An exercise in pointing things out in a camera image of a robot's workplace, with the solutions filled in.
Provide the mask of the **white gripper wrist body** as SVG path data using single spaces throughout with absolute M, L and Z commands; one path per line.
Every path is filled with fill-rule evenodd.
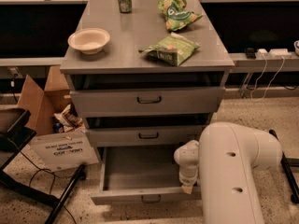
M 178 176 L 182 185 L 193 186 L 198 179 L 198 167 L 180 166 Z

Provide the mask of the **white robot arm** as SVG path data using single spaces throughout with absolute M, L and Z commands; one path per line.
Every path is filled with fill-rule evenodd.
M 183 191 L 200 186 L 205 224 L 264 224 L 252 170 L 276 167 L 281 159 L 273 134 L 230 122 L 208 125 L 174 153 Z

